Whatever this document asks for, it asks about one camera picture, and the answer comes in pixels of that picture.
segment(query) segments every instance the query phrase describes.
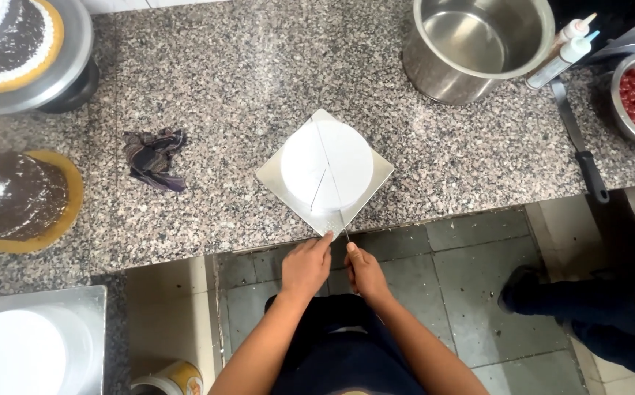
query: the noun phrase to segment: gold cake board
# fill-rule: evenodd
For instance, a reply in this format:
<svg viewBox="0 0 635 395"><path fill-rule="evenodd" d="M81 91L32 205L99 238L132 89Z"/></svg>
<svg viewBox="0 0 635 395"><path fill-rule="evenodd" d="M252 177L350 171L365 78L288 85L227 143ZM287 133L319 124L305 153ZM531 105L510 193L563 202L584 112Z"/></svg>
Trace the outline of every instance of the gold cake board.
<svg viewBox="0 0 635 395"><path fill-rule="evenodd" d="M42 162L57 166L62 171L69 189L69 201L59 220L36 238L27 241L0 240L0 252L7 252L8 254L27 254L28 252L49 247L71 227L84 201L84 180L76 165L67 157L47 150L27 151L25 153Z"/></svg>

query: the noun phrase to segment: hand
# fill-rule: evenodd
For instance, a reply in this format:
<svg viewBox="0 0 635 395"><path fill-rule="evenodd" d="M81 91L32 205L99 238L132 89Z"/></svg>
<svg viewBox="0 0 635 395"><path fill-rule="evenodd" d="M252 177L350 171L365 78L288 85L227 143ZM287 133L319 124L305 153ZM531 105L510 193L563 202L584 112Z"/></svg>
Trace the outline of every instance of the hand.
<svg viewBox="0 0 635 395"><path fill-rule="evenodd" d="M352 291L361 294L369 305L383 300L383 298L392 297L381 265L373 255L358 248L353 242L347 245L344 265L347 266Z"/></svg>
<svg viewBox="0 0 635 395"><path fill-rule="evenodd" d="M330 275L332 232L299 244L283 259L281 293L308 303Z"/></svg>

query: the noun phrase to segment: person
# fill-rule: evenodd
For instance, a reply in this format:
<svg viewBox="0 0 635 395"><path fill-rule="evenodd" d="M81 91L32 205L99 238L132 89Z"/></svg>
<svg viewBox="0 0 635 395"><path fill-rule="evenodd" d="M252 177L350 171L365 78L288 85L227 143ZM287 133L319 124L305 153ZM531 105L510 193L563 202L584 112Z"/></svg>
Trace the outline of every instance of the person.
<svg viewBox="0 0 635 395"><path fill-rule="evenodd" d="M353 242L344 264L356 294L313 297L330 274L331 240L328 232L284 258L281 291L266 302L211 395L488 394L398 303L375 257Z"/></svg>
<svg viewBox="0 0 635 395"><path fill-rule="evenodd" d="M498 296L507 313L553 316L595 355L635 373L635 276L543 283L517 267Z"/></svg>

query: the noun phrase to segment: crumpled cloth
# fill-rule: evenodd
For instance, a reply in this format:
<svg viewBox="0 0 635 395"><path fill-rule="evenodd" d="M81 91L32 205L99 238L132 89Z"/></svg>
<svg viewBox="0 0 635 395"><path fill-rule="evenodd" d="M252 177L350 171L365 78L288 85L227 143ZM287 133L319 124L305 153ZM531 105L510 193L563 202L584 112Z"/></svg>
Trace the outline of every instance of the crumpled cloth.
<svg viewBox="0 0 635 395"><path fill-rule="evenodd" d="M131 177L162 191L185 190L183 178L168 173L172 157L188 142L183 130L172 132L166 127L157 133L126 131L122 139Z"/></svg>

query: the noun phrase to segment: white wall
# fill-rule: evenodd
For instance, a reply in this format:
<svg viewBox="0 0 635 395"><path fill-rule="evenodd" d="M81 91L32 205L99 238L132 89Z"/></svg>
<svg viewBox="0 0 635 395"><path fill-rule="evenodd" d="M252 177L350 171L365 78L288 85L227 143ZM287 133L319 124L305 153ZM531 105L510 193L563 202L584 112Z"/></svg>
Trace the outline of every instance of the white wall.
<svg viewBox="0 0 635 395"><path fill-rule="evenodd" d="M81 0L91 14L117 13L171 5L209 3L211 1L217 0Z"/></svg>

